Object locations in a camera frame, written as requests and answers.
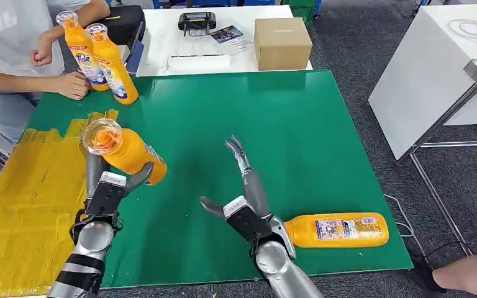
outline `floor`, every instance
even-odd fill
[[[124,2],[133,4],[140,1]],[[383,192],[401,201],[425,251],[430,251],[455,241],[454,236],[412,162],[406,161],[398,166],[394,161],[366,103],[410,25],[414,7],[414,0],[324,0],[320,17],[310,28],[314,44],[311,62],[314,69],[333,71]],[[445,128],[438,131],[434,139],[477,140],[477,126]],[[466,241],[477,252],[477,148],[423,149],[418,151],[418,157]],[[402,221],[395,203],[390,202],[389,205],[396,219]],[[406,245],[417,251],[410,239],[406,240]],[[459,247],[448,246],[434,253],[430,262],[438,268],[462,256]],[[325,297],[422,297],[406,274],[399,272],[322,276],[314,277],[313,281]],[[102,291],[101,296],[273,297],[265,282],[107,289]],[[442,297],[472,296],[449,291]]]

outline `cardboard box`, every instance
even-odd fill
[[[255,19],[258,70],[304,70],[312,41],[300,17]]]

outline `green tabletop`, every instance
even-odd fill
[[[308,274],[412,267],[372,167],[330,71],[137,78],[138,101],[93,92],[82,101],[47,94],[29,126],[64,133],[70,119],[117,109],[162,156],[166,177],[119,207],[124,229],[107,257],[103,287],[194,284],[259,277],[248,244],[206,213],[202,195],[225,204],[242,194],[224,140],[236,135],[263,181],[270,210],[301,214],[379,212],[390,229],[373,248],[297,248]]]

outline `orange detergent bottle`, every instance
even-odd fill
[[[138,91],[122,63],[118,47],[107,36],[107,27],[103,24],[91,24],[86,30],[92,39],[94,55],[101,65],[114,98],[122,104],[136,101]]]
[[[388,241],[385,218],[375,212],[300,215],[284,226],[300,247],[366,247]]]
[[[78,23],[78,15],[73,11],[63,11],[56,21],[65,30],[65,40],[72,55],[78,62],[81,72],[94,90],[105,91],[109,85],[97,59],[94,57],[92,41]]]
[[[81,135],[83,146],[95,155],[102,155],[112,166],[128,174],[140,171],[149,161],[153,170],[147,180],[150,185],[160,182],[167,172],[167,165],[156,151],[130,129],[123,129],[108,118],[91,122]]]

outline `white cable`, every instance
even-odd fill
[[[427,257],[425,256],[425,250],[423,249],[423,247],[421,246],[421,243],[419,242],[418,238],[416,237],[416,235],[414,234],[414,228],[412,228],[412,224],[411,222],[409,221],[409,219],[407,218],[407,215],[405,214],[405,212],[403,212],[403,209],[401,208],[401,204],[399,203],[399,200],[396,199],[395,197],[393,196],[389,196],[387,194],[383,194],[385,197],[388,197],[390,199],[393,199],[394,201],[396,201],[397,203],[397,206],[399,208],[399,211],[401,212],[401,215],[403,215],[403,218],[405,219],[405,221],[407,222],[407,225],[411,228],[410,231],[412,233],[412,237],[414,238],[414,241],[416,241],[416,244],[418,244],[418,247],[420,248],[420,251],[421,253],[423,254],[423,259],[425,260],[425,262],[427,262],[427,264],[429,263],[429,261],[427,260]]]
[[[447,27],[457,36],[477,43],[477,21],[468,19],[455,19],[447,23]]]
[[[411,229],[408,225],[406,225],[406,224],[404,224],[404,223],[402,223],[402,222],[396,222],[396,225],[401,225],[401,226],[405,227],[405,228],[410,232],[409,235],[399,234],[399,236],[402,236],[402,237],[412,237],[412,229]]]

